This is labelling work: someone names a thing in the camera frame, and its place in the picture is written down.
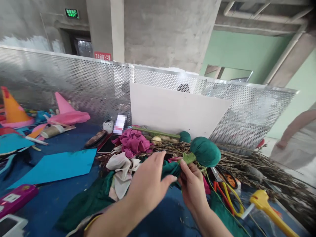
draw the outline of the white board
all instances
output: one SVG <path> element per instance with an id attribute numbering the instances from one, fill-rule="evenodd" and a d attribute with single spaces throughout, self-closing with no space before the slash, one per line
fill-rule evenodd
<path id="1" fill-rule="evenodd" d="M 130 83 L 132 123 L 191 139 L 209 138 L 232 101 Z"/>

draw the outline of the forearm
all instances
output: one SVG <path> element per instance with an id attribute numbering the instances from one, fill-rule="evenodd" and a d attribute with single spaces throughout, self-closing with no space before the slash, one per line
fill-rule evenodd
<path id="1" fill-rule="evenodd" d="M 316 111 L 308 110 L 298 115 L 284 131 L 281 140 L 288 142 L 300 129 L 316 119 Z"/>
<path id="2" fill-rule="evenodd" d="M 202 204 L 198 210 L 192 211 L 191 214 L 196 221 L 202 236 L 232 237 L 229 230 L 209 207 L 207 202 Z"/>
<path id="3" fill-rule="evenodd" d="M 124 197 L 92 223 L 85 237 L 127 236 L 146 215 L 139 203 Z"/>

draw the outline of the orange cone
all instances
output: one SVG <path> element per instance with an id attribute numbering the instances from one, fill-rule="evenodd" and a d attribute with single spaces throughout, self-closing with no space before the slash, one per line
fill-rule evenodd
<path id="1" fill-rule="evenodd" d="M 6 120 L 1 121 L 4 127 L 22 127 L 33 123 L 33 118 L 29 117 L 24 109 L 9 93 L 6 87 L 1 87 L 3 102 L 6 111 Z"/>

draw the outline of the concrete ceiling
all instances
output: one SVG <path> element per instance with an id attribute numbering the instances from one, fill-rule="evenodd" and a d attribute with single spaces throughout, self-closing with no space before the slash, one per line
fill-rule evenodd
<path id="1" fill-rule="evenodd" d="M 229 4 L 229 0 L 222 0 L 220 9 L 215 21 L 214 30 L 230 31 L 247 34 L 281 36 L 294 34 L 300 25 L 281 24 L 258 20 L 240 19 L 224 16 L 224 10 Z M 239 11 L 254 14 L 262 7 L 266 0 L 239 0 L 234 3 L 231 11 Z M 308 0 L 270 0 L 268 5 L 261 13 L 267 15 L 280 15 L 293 17 L 296 14 L 311 7 Z"/>

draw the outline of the red sign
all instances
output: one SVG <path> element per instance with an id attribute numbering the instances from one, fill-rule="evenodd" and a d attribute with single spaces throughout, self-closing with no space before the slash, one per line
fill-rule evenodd
<path id="1" fill-rule="evenodd" d="M 94 52 L 94 57 L 97 58 L 97 59 L 102 59 L 102 60 L 106 60 L 106 61 L 111 61 L 112 60 L 111 54 L 109 54 L 109 53 L 102 53 L 102 52 L 98 52 L 98 51 Z"/>

